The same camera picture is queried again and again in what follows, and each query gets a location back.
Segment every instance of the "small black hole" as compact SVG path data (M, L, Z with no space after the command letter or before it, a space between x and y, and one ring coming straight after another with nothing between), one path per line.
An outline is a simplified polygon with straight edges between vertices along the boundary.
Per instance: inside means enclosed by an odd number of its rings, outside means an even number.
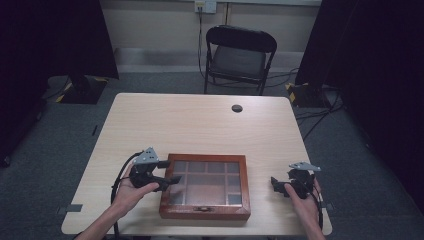
M233 110L233 112L236 112L236 113L239 113L239 112L243 111L243 107L240 106L240 105L238 105L238 104L233 105L231 107L231 109Z

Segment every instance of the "gray wall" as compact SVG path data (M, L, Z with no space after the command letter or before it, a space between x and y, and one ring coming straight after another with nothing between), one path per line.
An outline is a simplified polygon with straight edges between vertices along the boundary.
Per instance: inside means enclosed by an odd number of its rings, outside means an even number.
M277 40L279 52L305 50L319 1L239 2L218 2L216 14L203 14L203 39L207 29L227 23L270 33ZM114 48L197 50L199 16L194 12L193 1L103 0L101 4Z

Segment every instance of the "wall outlet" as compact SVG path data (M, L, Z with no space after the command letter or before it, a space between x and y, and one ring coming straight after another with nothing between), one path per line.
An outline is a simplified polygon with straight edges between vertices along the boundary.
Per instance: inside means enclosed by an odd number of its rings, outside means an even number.
M194 12L205 12L205 5L205 1L194 1Z
M194 12L216 13L216 1L195 1Z
M205 13L216 13L216 2L206 1L204 9Z

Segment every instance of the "gray carpet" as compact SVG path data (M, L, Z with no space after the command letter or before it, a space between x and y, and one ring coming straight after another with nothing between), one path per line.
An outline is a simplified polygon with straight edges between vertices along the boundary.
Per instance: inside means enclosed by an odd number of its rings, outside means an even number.
M267 85L285 79L272 78ZM46 96L59 90L64 81L65 77L50 79ZM209 93L256 95L251 87L228 86L210 86ZM49 99L41 120L11 155L11 166L0 169L0 239L72 239L61 233L65 216L57 212L71 203L113 99L120 92L201 94L203 81L199 73L125 73L108 83L97 105L57 104ZM287 93L278 85L266 88L264 95ZM336 99L335 92L328 96L331 101ZM322 109L294 111L305 116ZM299 120L302 135L318 120ZM321 121L305 145L311 162L323 169L317 176L331 208L333 233L328 239L423 239L423 216L390 169L366 147L344 109Z

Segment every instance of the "chair seat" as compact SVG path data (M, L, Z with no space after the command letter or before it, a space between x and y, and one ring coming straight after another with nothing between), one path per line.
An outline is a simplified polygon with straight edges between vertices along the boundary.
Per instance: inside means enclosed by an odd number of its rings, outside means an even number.
M265 53L218 46L210 65L212 74L262 79Z

